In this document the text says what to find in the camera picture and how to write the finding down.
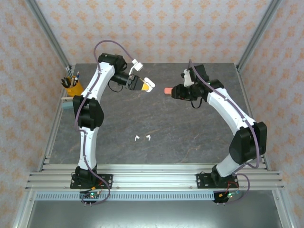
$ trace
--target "yellow object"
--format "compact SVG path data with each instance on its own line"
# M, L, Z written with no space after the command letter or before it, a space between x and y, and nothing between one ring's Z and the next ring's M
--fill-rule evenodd
M82 86L80 84L79 79L78 79L77 84L74 87L65 88L65 90L69 96L75 96L75 95L80 96L81 93L84 91L84 89L82 88Z
M143 83L142 90L146 91L149 89L149 86L146 83Z

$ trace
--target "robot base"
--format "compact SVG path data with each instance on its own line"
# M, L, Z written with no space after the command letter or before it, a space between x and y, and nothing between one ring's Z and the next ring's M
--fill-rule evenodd
M217 184L211 177L211 173L198 173L196 174L196 184L198 189L226 189L228 182L237 182L237 177L232 175L220 178Z
M97 174L102 179L104 179L110 188L112 188L113 175L112 174ZM96 189L107 188L106 185L101 182L96 176L94 176L89 170L83 170L79 166L75 169L75 173L72 174L72 180L70 189L91 189L95 187Z

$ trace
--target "blue object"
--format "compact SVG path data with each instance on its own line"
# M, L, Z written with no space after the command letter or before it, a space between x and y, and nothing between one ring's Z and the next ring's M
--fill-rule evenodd
M63 102L61 104L61 107L63 109L72 109L73 108L73 102L72 101L69 101L69 102Z

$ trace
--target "mounting plate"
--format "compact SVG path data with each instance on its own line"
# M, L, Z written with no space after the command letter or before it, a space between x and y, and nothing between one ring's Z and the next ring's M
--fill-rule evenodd
M215 185L213 179L211 178L211 173L198 173L196 174L196 184L198 189L226 189L228 187L228 182L237 182L235 181L237 177L232 175L227 176L221 179L221 182L218 182L218 185Z
M98 176L100 176L102 179L104 179L109 184L110 189L112 189L112 183L113 183L112 174L98 174ZM77 182L75 182L74 180L75 180L75 174L72 175L70 189L90 189L93 187L91 183L83 182L82 184L77 184ZM107 188L104 183L102 183L101 185L95 186L95 187L96 187L96 189Z

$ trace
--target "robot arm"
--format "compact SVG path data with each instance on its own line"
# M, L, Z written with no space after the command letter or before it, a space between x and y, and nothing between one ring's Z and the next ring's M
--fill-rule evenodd
M254 129L254 133L257 136L260 155L264 154L266 151L267 127L263 122L256 123L254 119L246 115L231 99L224 86L217 79L210 81L203 65L196 66L195 69L211 87L224 95L225 98L219 96L216 92L213 92L205 84L199 81L192 69L184 70L181 74L184 78L184 84L175 86L171 90L171 97L191 102L196 101L201 97L201 100L204 99L205 102L217 110L230 127L234 138L229 147L229 155L222 162L213 167L211 172L214 186L216 188L225 188L227 181L231 178L233 172L237 171L245 163L257 158L253 136L247 123L245 123L245 120L247 120ZM227 99L239 109L245 117L244 119L235 108L227 102Z
M120 83L130 90L151 91L149 84L138 76L125 73L126 62L122 56L103 53L98 58L98 64L92 80L80 96L74 96L73 107L75 117L78 118L78 126L81 136L81 149L78 166L72 176L71 188L89 188L94 186L96 178L89 169L96 173L96 138L99 127L104 120L104 112L99 104L101 96L110 80ZM142 64L136 62L132 69L139 71ZM85 96L87 96L83 107L77 116L77 112Z

